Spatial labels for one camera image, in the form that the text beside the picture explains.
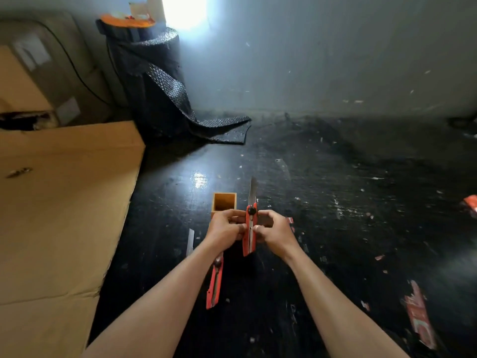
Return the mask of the red utility knife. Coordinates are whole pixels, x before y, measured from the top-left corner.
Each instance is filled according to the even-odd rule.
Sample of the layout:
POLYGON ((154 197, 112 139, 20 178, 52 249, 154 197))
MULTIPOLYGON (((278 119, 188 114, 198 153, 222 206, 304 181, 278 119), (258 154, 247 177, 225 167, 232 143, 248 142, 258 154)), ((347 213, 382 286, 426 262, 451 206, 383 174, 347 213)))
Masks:
POLYGON ((246 257, 252 254, 256 249, 256 233, 254 231, 254 226, 258 221, 258 206, 257 206, 257 179, 251 177, 249 194, 247 200, 246 208, 246 232, 242 238, 242 252, 243 256, 246 257))
POLYGON ((206 309, 211 309, 218 304, 219 301, 219 294, 222 282, 222 274, 223 274, 223 261, 224 261, 224 253, 220 253, 218 257, 216 257, 213 261, 211 266, 211 280, 209 284, 209 289, 206 293, 206 309))

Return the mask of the torn red paper packaging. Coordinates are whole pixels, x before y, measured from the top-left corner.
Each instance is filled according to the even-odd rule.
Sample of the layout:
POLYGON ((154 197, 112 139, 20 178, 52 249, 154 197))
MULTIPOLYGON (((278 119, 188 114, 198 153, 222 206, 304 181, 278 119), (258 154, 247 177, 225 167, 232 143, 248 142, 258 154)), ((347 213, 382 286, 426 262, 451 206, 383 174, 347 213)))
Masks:
POLYGON ((412 293, 404 296, 404 304, 413 331, 419 336, 419 341, 431 350, 437 349, 437 341, 430 323, 424 296, 418 284, 411 280, 412 293))

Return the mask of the person's right forearm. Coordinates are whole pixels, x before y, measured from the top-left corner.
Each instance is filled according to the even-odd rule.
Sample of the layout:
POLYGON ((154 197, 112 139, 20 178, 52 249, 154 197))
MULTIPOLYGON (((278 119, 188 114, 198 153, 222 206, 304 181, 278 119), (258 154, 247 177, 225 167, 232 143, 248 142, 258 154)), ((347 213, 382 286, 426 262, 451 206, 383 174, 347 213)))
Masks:
POLYGON ((294 273, 331 358, 410 358, 300 246, 288 248, 283 259, 294 273))

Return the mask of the person's left hand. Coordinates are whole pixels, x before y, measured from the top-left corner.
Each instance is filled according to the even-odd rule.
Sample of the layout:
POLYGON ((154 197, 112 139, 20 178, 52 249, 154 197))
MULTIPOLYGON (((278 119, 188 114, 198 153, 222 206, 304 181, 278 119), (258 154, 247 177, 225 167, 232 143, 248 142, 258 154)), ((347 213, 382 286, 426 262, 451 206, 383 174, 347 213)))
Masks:
POLYGON ((246 223, 246 212, 244 210, 224 210, 217 212, 212 217, 204 243, 211 248, 215 257, 231 247, 236 240, 243 238, 243 236, 228 235, 229 223, 246 223))

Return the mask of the person's left forearm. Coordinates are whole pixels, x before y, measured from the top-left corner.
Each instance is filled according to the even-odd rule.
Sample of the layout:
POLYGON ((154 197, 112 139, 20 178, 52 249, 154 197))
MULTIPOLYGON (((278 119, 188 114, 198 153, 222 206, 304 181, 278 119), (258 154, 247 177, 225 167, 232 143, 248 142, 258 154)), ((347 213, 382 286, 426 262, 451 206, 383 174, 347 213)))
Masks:
POLYGON ((206 274, 226 246, 208 236, 100 333, 81 358, 172 358, 206 274))

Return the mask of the person's right hand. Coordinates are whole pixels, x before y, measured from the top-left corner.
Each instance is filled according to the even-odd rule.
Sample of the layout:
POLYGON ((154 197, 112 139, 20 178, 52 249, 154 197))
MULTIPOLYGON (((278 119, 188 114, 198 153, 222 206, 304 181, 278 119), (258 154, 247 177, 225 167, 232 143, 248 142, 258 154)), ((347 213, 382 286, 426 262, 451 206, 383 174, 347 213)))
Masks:
POLYGON ((273 210, 259 210, 258 222, 263 226, 271 227, 271 235, 265 242, 271 252, 280 257, 286 264, 304 255, 287 219, 273 210))

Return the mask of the taped brown cardboard box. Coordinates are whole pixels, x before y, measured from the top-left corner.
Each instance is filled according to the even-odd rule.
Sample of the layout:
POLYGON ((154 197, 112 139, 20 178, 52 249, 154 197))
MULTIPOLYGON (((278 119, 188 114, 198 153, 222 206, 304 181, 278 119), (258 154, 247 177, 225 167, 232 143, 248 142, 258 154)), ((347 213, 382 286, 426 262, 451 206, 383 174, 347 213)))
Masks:
POLYGON ((0 11, 0 130, 104 123, 114 99, 73 17, 0 11))

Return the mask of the black bubble wrap roll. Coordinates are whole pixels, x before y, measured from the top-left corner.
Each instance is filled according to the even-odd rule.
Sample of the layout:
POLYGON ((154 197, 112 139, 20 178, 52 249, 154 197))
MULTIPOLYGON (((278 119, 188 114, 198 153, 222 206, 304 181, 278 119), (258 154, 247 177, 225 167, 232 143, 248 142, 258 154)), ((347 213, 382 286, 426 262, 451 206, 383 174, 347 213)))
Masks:
POLYGON ((180 39, 159 22, 146 29, 118 28, 96 20, 111 63, 141 134, 175 138, 189 134, 213 143, 245 144, 245 115, 198 119, 180 65, 180 39))

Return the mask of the orange tape roll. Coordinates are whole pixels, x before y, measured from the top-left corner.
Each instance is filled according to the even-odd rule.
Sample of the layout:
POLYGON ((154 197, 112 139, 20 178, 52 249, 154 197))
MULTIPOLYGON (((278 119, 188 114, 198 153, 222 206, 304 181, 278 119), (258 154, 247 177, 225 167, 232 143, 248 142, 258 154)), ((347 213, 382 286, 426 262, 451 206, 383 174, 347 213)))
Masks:
POLYGON ((130 29, 131 28, 146 29, 146 28, 153 27, 157 24, 151 18, 140 19, 140 18, 133 18, 132 16, 115 17, 111 14, 103 14, 98 20, 112 27, 130 28, 130 29))

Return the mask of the large flat cardboard sheet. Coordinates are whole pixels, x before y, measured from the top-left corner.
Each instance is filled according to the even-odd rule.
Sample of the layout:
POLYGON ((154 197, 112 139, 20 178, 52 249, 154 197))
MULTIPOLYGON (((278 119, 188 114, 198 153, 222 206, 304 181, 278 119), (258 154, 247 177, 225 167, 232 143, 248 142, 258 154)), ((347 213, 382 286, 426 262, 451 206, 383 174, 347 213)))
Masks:
POLYGON ((136 185, 133 121, 0 132, 0 358, 79 358, 136 185))

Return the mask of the small open wooden box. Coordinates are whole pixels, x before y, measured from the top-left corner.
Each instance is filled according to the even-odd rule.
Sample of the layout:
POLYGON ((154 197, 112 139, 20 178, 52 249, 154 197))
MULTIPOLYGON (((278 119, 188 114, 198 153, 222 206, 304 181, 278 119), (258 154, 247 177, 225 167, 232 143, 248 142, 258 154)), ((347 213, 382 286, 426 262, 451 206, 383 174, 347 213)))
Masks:
POLYGON ((237 194, 235 192, 214 192, 212 195, 211 218, 220 211, 236 210, 237 194))

